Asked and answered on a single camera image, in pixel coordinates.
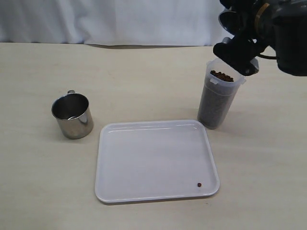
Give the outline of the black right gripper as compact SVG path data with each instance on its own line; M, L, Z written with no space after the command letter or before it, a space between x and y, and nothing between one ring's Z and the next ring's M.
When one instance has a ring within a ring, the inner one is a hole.
M259 71L256 56L264 51L266 45L257 36L254 28L255 10L261 3L259 0L221 0L225 10L241 15L244 22L242 40L225 37L213 47L213 53L244 76L251 76Z

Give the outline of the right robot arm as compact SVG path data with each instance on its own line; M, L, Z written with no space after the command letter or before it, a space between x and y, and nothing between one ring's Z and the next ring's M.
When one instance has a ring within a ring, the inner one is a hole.
M220 25L226 37L213 53L244 76L259 71L256 57L274 59L284 73L307 75L305 0L222 0Z

